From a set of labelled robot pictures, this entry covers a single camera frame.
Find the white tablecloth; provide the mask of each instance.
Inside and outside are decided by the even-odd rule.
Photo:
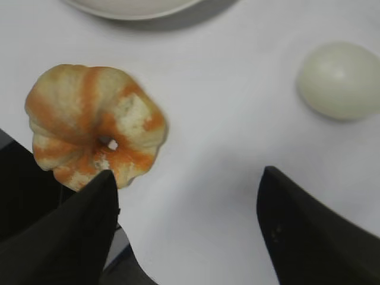
[[[380,235],[380,116],[328,120],[294,85],[321,43],[380,52],[380,2],[238,0],[223,9],[226,1],[132,24],[59,1],[0,3],[0,128],[29,150],[24,101],[56,64],[124,69],[165,111],[170,131],[154,167],[119,191],[119,222],[162,285],[278,284],[255,214],[269,164]]]

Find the orange stripe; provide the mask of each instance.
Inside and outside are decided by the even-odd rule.
[[[146,131],[153,131],[154,129],[161,128],[165,125],[165,119],[159,111],[155,111],[150,120],[145,120],[144,129]]]
[[[129,83],[128,85],[126,85],[124,87],[124,89],[120,93],[120,96],[123,98],[123,97],[128,97],[132,94],[138,94],[141,92],[143,92],[143,91],[140,88],[140,86],[137,83],[132,82],[132,83]]]

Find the white and orange pumpkin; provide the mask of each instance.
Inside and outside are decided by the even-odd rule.
[[[105,169],[118,188],[127,186],[152,166],[166,132],[164,116],[139,85],[109,67],[53,67],[33,86],[26,112],[37,164],[75,191]]]

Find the white plate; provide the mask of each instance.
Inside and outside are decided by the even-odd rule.
[[[66,3],[104,18],[148,20],[189,8],[203,0],[64,0]]]

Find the white egg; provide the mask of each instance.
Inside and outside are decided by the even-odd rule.
[[[358,45],[330,43],[312,52],[297,86],[313,109],[334,119],[380,112],[380,60]]]

